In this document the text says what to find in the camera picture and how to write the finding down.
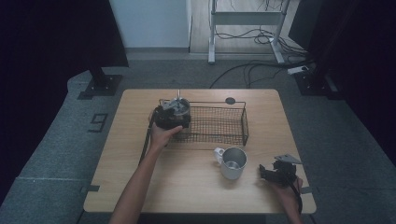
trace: wooden table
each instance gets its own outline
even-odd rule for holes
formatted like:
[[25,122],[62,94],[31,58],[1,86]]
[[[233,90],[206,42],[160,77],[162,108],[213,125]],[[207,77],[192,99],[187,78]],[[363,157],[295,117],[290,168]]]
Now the wooden table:
[[[87,212],[112,212],[138,165],[149,113],[159,99],[173,99],[177,90],[127,90],[123,93],[105,148],[84,203]],[[213,156],[216,143],[170,143],[157,161],[143,212],[147,213],[282,213],[258,167],[272,169],[274,156],[289,153],[300,159],[279,95],[275,90],[181,90],[191,102],[246,102],[249,138],[242,147],[247,166],[235,181],[225,179]],[[297,175],[308,181],[302,165]],[[303,213],[314,213],[311,193],[302,195]]]

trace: wire basket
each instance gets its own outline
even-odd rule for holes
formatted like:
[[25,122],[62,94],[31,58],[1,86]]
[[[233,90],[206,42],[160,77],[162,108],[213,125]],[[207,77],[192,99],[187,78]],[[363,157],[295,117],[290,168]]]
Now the wire basket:
[[171,142],[213,142],[244,146],[248,141],[245,102],[190,102],[191,123]]

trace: white wall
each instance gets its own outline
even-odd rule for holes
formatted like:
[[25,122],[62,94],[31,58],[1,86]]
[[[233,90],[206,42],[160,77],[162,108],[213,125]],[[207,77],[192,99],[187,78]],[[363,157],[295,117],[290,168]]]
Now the white wall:
[[110,0],[125,48],[187,48],[191,0]]

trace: metal mug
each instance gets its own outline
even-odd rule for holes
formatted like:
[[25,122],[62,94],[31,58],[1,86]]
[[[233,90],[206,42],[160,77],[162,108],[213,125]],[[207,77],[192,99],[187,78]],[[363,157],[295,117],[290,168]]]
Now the metal mug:
[[229,147],[227,149],[217,147],[214,154],[224,177],[234,180],[241,176],[248,161],[244,150],[239,147]]

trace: floor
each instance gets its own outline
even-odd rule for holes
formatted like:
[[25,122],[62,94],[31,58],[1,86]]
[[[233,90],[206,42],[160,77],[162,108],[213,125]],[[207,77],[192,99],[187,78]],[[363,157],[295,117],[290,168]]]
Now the floor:
[[[83,204],[123,90],[207,89],[225,71],[249,61],[229,56],[210,65],[201,55],[140,53],[129,57],[129,68],[105,69],[107,75],[123,75],[115,96],[92,100],[78,100],[90,74],[71,78],[64,105],[0,207],[0,223],[107,223],[109,213],[86,213]],[[364,125],[344,101],[302,96],[286,70],[268,78],[278,70],[256,68],[252,80],[265,79],[251,88],[279,92],[318,208],[303,215],[304,223],[396,223],[396,168]],[[243,67],[214,85],[245,87]],[[107,114],[99,133],[89,132],[99,128],[100,124],[92,123],[95,114]],[[283,214],[145,217],[153,223],[185,223],[186,219],[190,223],[287,223]]]

